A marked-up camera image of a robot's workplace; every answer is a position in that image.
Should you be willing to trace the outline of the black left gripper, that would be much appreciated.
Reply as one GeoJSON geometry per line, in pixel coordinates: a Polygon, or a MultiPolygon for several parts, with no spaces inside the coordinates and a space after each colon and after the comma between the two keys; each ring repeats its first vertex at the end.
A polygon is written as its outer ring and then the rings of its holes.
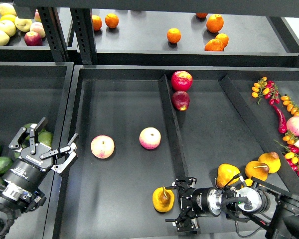
{"type": "Polygon", "coordinates": [[[20,152],[10,169],[3,175],[4,181],[12,183],[28,192],[37,190],[47,172],[51,169],[62,174],[76,161],[77,146],[75,133],[63,148],[51,150],[51,147],[39,143],[38,133],[48,124],[48,119],[43,117],[35,127],[22,126],[9,144],[9,149],[20,152]],[[29,137],[29,147],[23,148],[22,144],[29,137]],[[55,164],[53,158],[59,159],[68,156],[62,164],[55,164]]]}

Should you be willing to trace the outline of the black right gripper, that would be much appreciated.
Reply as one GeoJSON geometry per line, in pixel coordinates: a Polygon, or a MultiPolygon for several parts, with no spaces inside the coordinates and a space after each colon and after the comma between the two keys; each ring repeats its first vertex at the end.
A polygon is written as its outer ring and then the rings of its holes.
{"type": "Polygon", "coordinates": [[[176,190],[178,199],[190,201],[190,210],[182,210],[176,219],[165,219],[176,227],[177,232],[198,230],[197,217],[218,217],[221,214],[222,194],[215,188],[194,189],[196,182],[195,177],[178,176],[171,186],[163,187],[166,198],[167,190],[176,190]]]}

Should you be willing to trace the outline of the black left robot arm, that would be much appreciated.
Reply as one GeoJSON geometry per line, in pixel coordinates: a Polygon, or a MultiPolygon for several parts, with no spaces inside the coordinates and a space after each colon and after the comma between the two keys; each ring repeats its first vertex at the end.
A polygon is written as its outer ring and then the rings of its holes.
{"type": "Polygon", "coordinates": [[[52,170],[62,174],[77,159],[77,133],[59,149],[39,141],[38,132],[47,123],[43,117],[39,123],[21,127],[9,144],[20,155],[3,175],[4,183],[0,185],[0,239],[5,238],[18,217],[45,203],[45,194],[38,187],[47,173],[52,170]]]}

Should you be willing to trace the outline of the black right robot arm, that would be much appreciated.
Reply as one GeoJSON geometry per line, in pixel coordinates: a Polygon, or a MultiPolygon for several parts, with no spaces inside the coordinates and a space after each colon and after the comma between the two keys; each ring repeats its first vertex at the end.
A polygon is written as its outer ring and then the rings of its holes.
{"type": "Polygon", "coordinates": [[[253,221],[267,239],[299,239],[299,196],[258,178],[249,186],[242,174],[222,188],[195,189],[196,178],[178,177],[169,190],[177,190],[180,214],[170,222],[179,232],[196,231],[199,217],[225,213],[234,222],[253,221]]]}

